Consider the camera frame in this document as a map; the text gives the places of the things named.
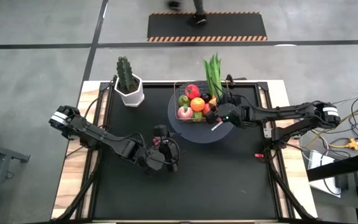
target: shoe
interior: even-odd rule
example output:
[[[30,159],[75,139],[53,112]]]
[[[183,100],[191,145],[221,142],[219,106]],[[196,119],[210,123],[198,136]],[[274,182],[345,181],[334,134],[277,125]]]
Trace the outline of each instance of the shoe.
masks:
[[[168,1],[168,8],[172,11],[180,11],[180,2],[179,1]]]
[[[192,17],[189,19],[188,24],[191,26],[201,26],[206,24],[206,15],[197,15],[194,14],[192,15]]]

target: potted cactus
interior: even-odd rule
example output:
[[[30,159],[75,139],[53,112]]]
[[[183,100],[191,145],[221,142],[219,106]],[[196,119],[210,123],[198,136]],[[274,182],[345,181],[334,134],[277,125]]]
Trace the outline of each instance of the potted cactus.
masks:
[[[117,62],[118,79],[114,89],[120,94],[126,106],[137,107],[144,100],[142,79],[132,73],[126,57],[119,57]]]

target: gray floor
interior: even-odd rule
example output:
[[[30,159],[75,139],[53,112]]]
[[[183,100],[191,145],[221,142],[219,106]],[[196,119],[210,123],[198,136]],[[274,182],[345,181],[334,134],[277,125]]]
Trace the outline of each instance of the gray floor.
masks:
[[[0,0],[0,44],[90,43],[101,2]],[[145,42],[147,16],[167,11],[163,2],[110,0],[99,42]],[[204,0],[204,6],[261,12],[269,40],[358,39],[358,0]],[[184,9],[194,10],[192,2],[185,1]],[[203,59],[216,52],[223,74],[284,80],[292,104],[338,101],[358,92],[358,45],[98,49],[90,80],[110,80],[120,55],[144,80],[203,79]],[[3,185],[0,223],[49,219],[67,141],[47,121],[58,106],[76,104],[88,54],[89,49],[0,50],[0,146],[32,155],[28,164],[11,165],[16,175]],[[339,112],[349,114],[350,103]],[[305,135],[304,144],[313,137]],[[322,150],[320,142],[311,148]],[[330,205],[325,196],[314,194],[320,217],[355,222],[352,208]]]

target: orange striped border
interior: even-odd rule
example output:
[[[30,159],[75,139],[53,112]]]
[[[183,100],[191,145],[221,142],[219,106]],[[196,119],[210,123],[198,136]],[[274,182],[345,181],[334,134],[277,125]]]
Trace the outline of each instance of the orange striped border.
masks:
[[[151,15],[190,15],[196,12],[153,12]],[[260,14],[260,12],[205,12],[205,14]]]
[[[266,41],[267,36],[202,36],[202,37],[150,37],[148,42],[239,42]]]

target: red pepper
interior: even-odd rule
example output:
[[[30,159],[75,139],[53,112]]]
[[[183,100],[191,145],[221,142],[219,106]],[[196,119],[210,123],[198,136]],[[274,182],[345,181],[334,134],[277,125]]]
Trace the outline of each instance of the red pepper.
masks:
[[[186,86],[185,93],[189,99],[200,97],[200,89],[198,89],[198,87],[193,84]]]

